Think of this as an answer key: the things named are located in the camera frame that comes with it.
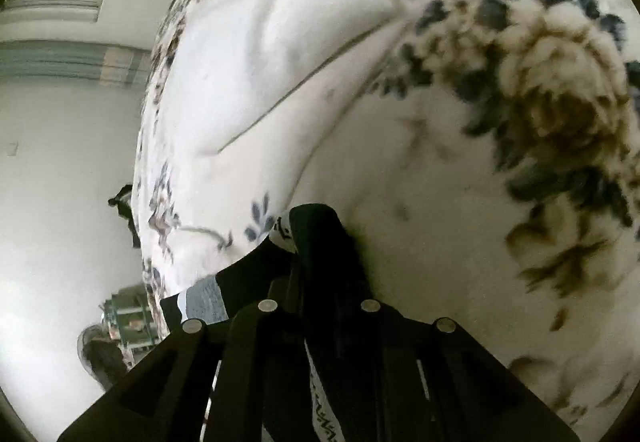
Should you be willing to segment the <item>white floral bed blanket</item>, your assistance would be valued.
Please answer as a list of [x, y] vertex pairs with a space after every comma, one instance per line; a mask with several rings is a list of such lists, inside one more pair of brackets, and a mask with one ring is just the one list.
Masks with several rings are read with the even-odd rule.
[[631, 0], [394, 0], [216, 153], [158, 125], [172, 0], [142, 105], [132, 209], [153, 309], [333, 208], [375, 295], [460, 321], [582, 440], [639, 383], [639, 14]]

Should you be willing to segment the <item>teal striped curtain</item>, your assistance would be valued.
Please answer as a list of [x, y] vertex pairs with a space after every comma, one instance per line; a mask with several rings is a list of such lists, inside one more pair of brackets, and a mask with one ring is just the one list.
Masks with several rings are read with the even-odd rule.
[[123, 87], [145, 86], [147, 50], [66, 41], [1, 43], [2, 79], [65, 79]]

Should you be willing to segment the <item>grey round floor object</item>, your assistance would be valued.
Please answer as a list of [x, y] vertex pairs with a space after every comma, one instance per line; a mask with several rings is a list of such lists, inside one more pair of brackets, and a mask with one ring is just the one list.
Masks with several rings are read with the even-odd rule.
[[128, 373], [118, 344], [100, 325], [91, 325], [81, 332], [77, 353], [82, 367], [104, 391], [110, 390]]

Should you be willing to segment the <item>black patterned knit sweater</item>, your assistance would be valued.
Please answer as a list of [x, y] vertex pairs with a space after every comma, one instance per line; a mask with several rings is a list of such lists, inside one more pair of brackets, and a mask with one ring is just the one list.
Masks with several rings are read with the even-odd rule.
[[227, 319], [245, 306], [271, 299], [293, 315], [305, 350], [305, 437], [302, 441], [343, 441], [326, 400], [306, 340], [308, 317], [357, 303], [381, 305], [370, 290], [356, 243], [336, 213], [325, 205], [293, 209], [246, 257], [216, 279]]

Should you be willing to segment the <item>white pillow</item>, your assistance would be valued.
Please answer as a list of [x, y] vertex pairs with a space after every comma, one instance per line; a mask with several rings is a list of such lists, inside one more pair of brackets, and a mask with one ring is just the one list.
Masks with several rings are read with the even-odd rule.
[[396, 14], [394, 0], [201, 2], [186, 18], [162, 98], [168, 150], [216, 153]]

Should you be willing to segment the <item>green shelf rack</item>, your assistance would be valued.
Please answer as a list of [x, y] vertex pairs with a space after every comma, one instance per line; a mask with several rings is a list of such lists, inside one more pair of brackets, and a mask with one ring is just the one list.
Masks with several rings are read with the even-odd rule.
[[103, 328], [122, 352], [128, 368], [136, 366], [160, 343], [143, 285], [120, 289], [100, 308]]

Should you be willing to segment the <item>dark garment at bed edge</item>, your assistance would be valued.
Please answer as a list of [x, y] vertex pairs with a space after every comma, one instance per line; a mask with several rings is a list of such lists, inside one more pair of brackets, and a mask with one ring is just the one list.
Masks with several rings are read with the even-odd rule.
[[124, 185], [117, 194], [107, 200], [107, 204], [110, 208], [117, 210], [118, 216], [123, 219], [131, 236], [131, 243], [134, 249], [141, 247], [140, 238], [137, 232], [136, 225], [134, 224], [134, 215], [131, 210], [131, 197], [132, 197], [132, 185]]

